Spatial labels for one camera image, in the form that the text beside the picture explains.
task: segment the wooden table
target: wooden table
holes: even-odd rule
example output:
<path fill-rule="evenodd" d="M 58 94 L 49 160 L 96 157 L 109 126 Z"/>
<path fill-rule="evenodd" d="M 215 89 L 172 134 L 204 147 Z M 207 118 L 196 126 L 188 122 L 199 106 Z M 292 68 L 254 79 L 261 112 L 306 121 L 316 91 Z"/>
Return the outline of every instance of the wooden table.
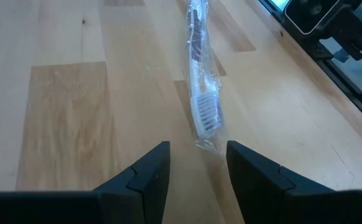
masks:
<path fill-rule="evenodd" d="M 0 1 L 0 190 L 93 189 L 171 142 L 164 223 L 242 223 L 195 145 L 184 0 Z M 362 114 L 257 0 L 210 0 L 225 128 L 335 190 L 362 188 Z"/>

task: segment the wrapped toothbrush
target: wrapped toothbrush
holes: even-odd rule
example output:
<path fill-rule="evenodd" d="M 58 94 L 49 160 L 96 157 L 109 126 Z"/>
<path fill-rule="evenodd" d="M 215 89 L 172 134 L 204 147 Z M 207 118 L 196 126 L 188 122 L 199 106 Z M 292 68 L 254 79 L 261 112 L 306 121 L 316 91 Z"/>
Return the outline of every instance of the wrapped toothbrush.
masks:
<path fill-rule="evenodd" d="M 190 0 L 187 10 L 190 106 L 198 145 L 215 150 L 213 138 L 223 126 L 220 79 L 212 66 L 206 16 L 208 0 Z"/>

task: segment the toothbrush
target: toothbrush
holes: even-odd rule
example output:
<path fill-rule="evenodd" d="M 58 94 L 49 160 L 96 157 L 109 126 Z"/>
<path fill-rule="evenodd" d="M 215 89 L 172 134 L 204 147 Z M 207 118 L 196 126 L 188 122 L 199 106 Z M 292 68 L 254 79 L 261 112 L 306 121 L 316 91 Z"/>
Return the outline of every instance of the toothbrush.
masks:
<path fill-rule="evenodd" d="M 188 25 L 190 26 L 190 42 L 188 45 L 189 75 L 191 99 L 190 106 L 200 139 L 210 139 L 213 133 L 221 125 L 220 102 L 218 91 L 202 92 L 200 87 L 200 76 L 205 76 L 203 81 L 205 86 L 210 82 L 211 77 L 207 77 L 205 69 L 205 56 L 209 54 L 207 50 L 208 39 L 206 26 L 206 1 L 191 0 L 188 10 Z"/>

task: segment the wooden surface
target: wooden surface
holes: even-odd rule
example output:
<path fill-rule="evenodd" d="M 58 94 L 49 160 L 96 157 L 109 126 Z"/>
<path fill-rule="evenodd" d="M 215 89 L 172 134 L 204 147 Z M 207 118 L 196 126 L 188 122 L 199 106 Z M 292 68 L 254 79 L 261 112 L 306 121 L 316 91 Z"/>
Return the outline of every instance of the wooden surface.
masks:
<path fill-rule="evenodd" d="M 166 140 L 164 223 L 242 223 L 224 157 L 195 146 L 187 3 L 31 2 L 0 1 L 0 190 L 92 189 Z M 362 188 L 359 110 L 258 1 L 211 0 L 209 13 L 222 153 L 237 140 L 333 189 Z"/>

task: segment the black device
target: black device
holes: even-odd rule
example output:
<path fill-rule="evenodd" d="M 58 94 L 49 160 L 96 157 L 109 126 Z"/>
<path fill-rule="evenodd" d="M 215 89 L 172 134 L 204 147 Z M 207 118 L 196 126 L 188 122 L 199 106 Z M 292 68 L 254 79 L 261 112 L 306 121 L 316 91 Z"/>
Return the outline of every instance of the black device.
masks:
<path fill-rule="evenodd" d="M 290 0 L 284 26 L 315 54 L 320 39 L 333 37 L 355 60 L 362 59 L 362 18 L 354 10 L 362 0 Z"/>
<path fill-rule="evenodd" d="M 245 223 L 362 223 L 362 190 L 336 192 L 236 141 L 226 160 Z M 0 223 L 159 224 L 169 174 L 162 142 L 91 192 L 0 193 Z"/>

